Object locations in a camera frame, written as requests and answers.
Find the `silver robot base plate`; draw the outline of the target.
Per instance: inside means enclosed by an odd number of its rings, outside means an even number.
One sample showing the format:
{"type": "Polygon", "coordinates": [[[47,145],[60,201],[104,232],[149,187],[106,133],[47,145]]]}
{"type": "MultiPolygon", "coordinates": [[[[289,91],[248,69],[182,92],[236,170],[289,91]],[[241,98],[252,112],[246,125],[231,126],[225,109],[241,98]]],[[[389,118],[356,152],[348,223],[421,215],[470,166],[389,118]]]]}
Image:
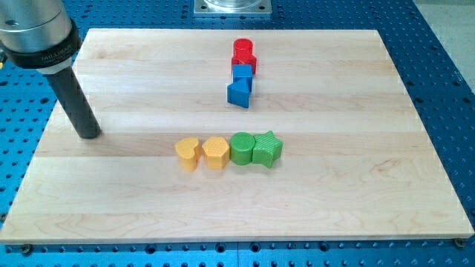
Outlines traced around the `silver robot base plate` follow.
{"type": "Polygon", "coordinates": [[[195,15],[267,15],[271,13],[271,0],[194,0],[195,15]]]}

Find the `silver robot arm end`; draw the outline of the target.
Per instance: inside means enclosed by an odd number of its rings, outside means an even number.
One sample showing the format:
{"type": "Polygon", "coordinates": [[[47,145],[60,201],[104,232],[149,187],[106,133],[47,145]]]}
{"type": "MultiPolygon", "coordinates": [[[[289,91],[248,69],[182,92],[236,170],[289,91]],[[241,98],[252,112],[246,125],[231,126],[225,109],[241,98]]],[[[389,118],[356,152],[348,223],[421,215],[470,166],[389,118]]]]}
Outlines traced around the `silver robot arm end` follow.
{"type": "Polygon", "coordinates": [[[82,44],[60,0],[1,0],[1,49],[16,66],[53,75],[82,44]]]}

